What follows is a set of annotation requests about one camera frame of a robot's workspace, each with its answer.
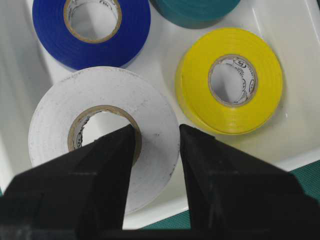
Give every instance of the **blue electrical tape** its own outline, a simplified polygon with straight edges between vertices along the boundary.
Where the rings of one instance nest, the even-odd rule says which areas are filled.
[[[170,22],[188,29],[206,28],[231,12],[240,0],[151,0]]]
[[[120,23],[112,36],[101,42],[81,39],[67,26],[66,19],[70,20],[73,14],[67,7],[80,1],[34,0],[33,24],[45,49],[56,60],[75,70],[95,66],[121,67],[132,60],[149,34],[151,14],[148,0],[96,0],[109,8],[115,4],[117,9],[120,7]]]

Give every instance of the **yellow electrical tape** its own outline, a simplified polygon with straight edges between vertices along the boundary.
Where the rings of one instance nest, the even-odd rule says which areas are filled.
[[[252,79],[244,86],[242,98],[227,103],[216,97],[209,79],[213,66],[231,60],[238,63],[234,66],[240,74],[241,67],[247,66],[244,70],[250,70]],[[276,110],[282,88],[282,69],[271,48],[239,28],[217,29],[199,39],[180,61],[175,79],[184,114],[208,132],[227,135],[262,126]]]

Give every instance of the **tape roll hole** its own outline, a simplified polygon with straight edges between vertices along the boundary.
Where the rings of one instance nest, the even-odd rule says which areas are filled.
[[[220,103],[237,107],[248,103],[256,93],[257,73],[253,65],[239,55],[225,55],[211,66],[208,85]]]
[[[131,124],[135,129],[135,153],[133,164],[140,152],[142,137],[137,122],[121,108],[101,105],[89,108],[73,121],[68,134],[68,149],[73,151],[90,144],[98,138]]]
[[[101,43],[118,31],[122,21],[117,0],[67,0],[64,22],[79,40]]]

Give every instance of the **white electrical tape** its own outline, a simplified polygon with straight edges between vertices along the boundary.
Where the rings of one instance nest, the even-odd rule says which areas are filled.
[[[80,147],[77,136],[82,137],[83,126],[104,109],[126,117],[141,133],[141,150],[130,177],[127,214],[150,203],[167,185],[180,147],[173,109],[135,73],[92,67],[51,87],[31,120],[29,154],[35,167]]]

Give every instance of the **electrical tape roll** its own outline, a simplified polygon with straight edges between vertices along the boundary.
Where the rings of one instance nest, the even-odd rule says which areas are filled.
[[[242,74],[235,102],[216,96],[210,76],[217,64]],[[240,135],[262,126],[282,96],[283,74],[272,49],[258,36],[239,28],[220,28],[200,38],[176,71],[176,96],[184,114],[213,134]]]
[[[152,0],[170,22],[188,29],[206,28],[231,12],[240,0]]]
[[[139,157],[130,176],[127,214],[142,208],[163,190],[180,150],[173,109],[135,73],[115,67],[92,67],[53,85],[33,114],[29,155],[35,167],[81,147],[78,140],[82,140],[85,124],[102,111],[126,117],[140,132],[140,147],[136,144]]]
[[[117,15],[116,28],[107,37],[88,39],[71,27],[74,10],[86,3],[100,4]],[[144,46],[151,24],[148,0],[34,0],[32,17],[44,48],[75,70],[127,64]]]

